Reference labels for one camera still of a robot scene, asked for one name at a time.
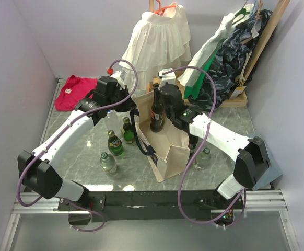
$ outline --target beige bag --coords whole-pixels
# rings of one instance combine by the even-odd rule
[[[148,156],[148,160],[157,181],[162,182],[182,173],[190,153],[188,134],[176,128],[166,116],[164,117],[163,129],[158,133],[151,131],[150,113],[153,92],[136,97],[134,101],[137,104],[139,116],[133,116],[134,112],[132,112],[131,120],[133,124],[136,124],[137,136],[143,142],[141,144],[138,140],[137,144],[141,151],[143,148],[142,152],[145,155],[155,153]]]

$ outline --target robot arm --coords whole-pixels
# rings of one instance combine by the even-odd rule
[[[88,207],[88,189],[74,181],[61,178],[55,169],[59,166],[62,157],[71,146],[107,115],[107,110],[99,110],[82,117],[76,123],[71,124],[71,122],[86,111],[114,104],[127,96],[127,88],[123,88],[115,78],[108,76],[99,78],[96,89],[92,90],[87,94],[86,98],[77,104],[68,119],[46,142],[34,149],[32,153],[23,151],[18,156],[19,174],[21,175],[31,160],[42,152],[54,138],[59,137],[67,125],[70,126],[28,170],[27,175],[23,179],[23,184],[46,199],[59,197],[75,201],[84,208]],[[117,112],[125,112],[135,107],[135,103],[131,99],[128,99],[113,109]]]
[[[205,138],[236,162],[235,170],[217,188],[219,194],[231,199],[243,188],[251,189],[270,166],[270,160],[262,139],[239,135],[219,125],[201,111],[184,104],[182,94],[174,84],[164,83],[159,88],[166,116],[173,125],[188,133],[190,138]]]

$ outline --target white wall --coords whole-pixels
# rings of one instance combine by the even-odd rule
[[[279,186],[304,250],[304,1],[290,1],[247,94],[254,128],[283,170]]]
[[[0,0],[0,244],[18,180],[17,156],[40,141],[55,78],[12,0]]]
[[[14,0],[56,77],[100,76],[122,57],[149,0]],[[162,6],[172,0],[162,0]],[[217,30],[223,15],[245,0],[179,0],[185,7],[194,55]]]

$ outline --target bottle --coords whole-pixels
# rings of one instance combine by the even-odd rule
[[[122,141],[115,135],[113,130],[108,132],[108,136],[109,151],[115,156],[121,155],[123,153]]]
[[[113,130],[116,135],[121,135],[121,126],[116,111],[108,111],[107,116],[104,118],[104,121],[106,123],[108,131]]]
[[[195,165],[196,170],[203,170],[207,167],[209,161],[211,159],[210,156],[210,149],[204,148],[203,151],[201,151],[198,156],[196,157],[197,163]]]
[[[159,84],[153,85],[153,97],[154,101],[151,108],[151,124],[150,128],[152,132],[160,132],[162,130],[163,122],[163,107],[160,102]]]
[[[133,134],[132,125],[130,123],[130,119],[128,117],[125,117],[123,119],[123,137],[124,141],[128,144],[131,144],[135,142],[135,135]]]
[[[117,171],[116,161],[111,154],[101,153],[100,164],[106,174],[114,174]]]

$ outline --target red cloth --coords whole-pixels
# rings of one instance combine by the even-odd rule
[[[54,102],[57,111],[72,111],[76,104],[82,100],[87,93],[95,89],[98,80],[96,78],[71,76],[60,91]]]

